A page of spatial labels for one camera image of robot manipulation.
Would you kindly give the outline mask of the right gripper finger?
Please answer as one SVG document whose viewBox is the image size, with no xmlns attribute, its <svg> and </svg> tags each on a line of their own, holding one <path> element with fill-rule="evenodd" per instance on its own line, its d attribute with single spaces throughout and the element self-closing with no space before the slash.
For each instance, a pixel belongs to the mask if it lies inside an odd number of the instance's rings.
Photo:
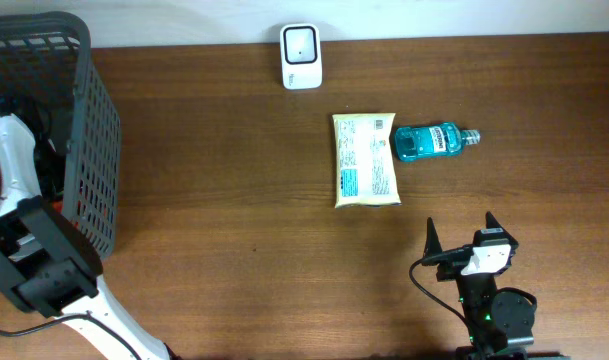
<svg viewBox="0 0 609 360">
<path fill-rule="evenodd" d="M 427 218 L 426 241 L 423 251 L 424 258 L 431 258 L 443 252 L 438 233 L 431 217 Z"/>
<path fill-rule="evenodd" d="M 491 235 L 496 235 L 496 234 L 506 235 L 507 234 L 506 230 L 503 228 L 503 226 L 498 222 L 498 220 L 495 218 L 495 216 L 490 211 L 487 211 L 485 214 L 485 223 L 486 223 L 486 228 L 484 229 L 485 234 L 491 234 Z"/>
</svg>

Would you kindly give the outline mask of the yellow wet wipes pack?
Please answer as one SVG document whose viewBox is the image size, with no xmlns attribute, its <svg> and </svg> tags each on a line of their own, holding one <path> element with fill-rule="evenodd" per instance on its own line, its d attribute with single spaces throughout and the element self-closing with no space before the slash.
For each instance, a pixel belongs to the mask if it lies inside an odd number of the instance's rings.
<svg viewBox="0 0 609 360">
<path fill-rule="evenodd" d="M 333 114 L 336 208 L 401 203 L 390 136 L 395 113 Z"/>
</svg>

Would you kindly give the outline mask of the blue Listerine mouthwash bottle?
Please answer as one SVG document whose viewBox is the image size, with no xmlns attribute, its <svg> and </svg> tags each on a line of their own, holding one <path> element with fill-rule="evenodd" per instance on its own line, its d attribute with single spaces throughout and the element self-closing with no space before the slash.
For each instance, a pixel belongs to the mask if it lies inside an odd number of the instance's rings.
<svg viewBox="0 0 609 360">
<path fill-rule="evenodd" d="M 462 129 L 453 122 L 423 127 L 400 127 L 394 145 L 402 162 L 460 155 L 466 146 L 481 140 L 478 130 Z"/>
</svg>

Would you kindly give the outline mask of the red Hacks candy bag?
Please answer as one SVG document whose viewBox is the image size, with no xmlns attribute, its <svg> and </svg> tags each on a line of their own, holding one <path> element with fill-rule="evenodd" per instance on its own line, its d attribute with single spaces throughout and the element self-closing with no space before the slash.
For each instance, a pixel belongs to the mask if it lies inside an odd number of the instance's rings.
<svg viewBox="0 0 609 360">
<path fill-rule="evenodd" d="M 54 201 L 51 203 L 51 205 L 53 206 L 53 208 L 59 212 L 62 211 L 63 208 L 63 201 L 59 200 L 59 201 Z"/>
</svg>

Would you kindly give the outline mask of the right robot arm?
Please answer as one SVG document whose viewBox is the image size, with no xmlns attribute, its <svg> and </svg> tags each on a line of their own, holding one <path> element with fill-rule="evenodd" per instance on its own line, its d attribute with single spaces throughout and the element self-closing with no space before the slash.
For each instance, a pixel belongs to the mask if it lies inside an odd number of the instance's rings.
<svg viewBox="0 0 609 360">
<path fill-rule="evenodd" d="M 439 241 L 434 221 L 427 220 L 423 256 L 409 271 L 419 265 L 437 268 L 436 280 L 457 285 L 461 311 L 455 310 L 410 279 L 427 297 L 455 314 L 465 325 L 470 344 L 455 350 L 457 359 L 563 359 L 559 352 L 530 353 L 534 344 L 533 326 L 537 298 L 520 289 L 499 288 L 496 278 L 512 265 L 518 241 L 500 225 L 492 213 L 485 214 L 485 227 L 476 231 L 470 244 L 445 250 Z"/>
</svg>

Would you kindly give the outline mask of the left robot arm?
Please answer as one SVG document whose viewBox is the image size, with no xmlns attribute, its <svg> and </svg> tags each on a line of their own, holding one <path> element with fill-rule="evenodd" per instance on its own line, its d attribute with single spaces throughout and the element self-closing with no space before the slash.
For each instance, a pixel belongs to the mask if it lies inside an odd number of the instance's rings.
<svg viewBox="0 0 609 360">
<path fill-rule="evenodd" d="M 170 359 L 112 294 L 98 249 L 56 209 L 36 153 L 57 154 L 48 133 L 14 113 L 0 114 L 0 292 L 19 310 L 63 324 L 107 359 Z"/>
</svg>

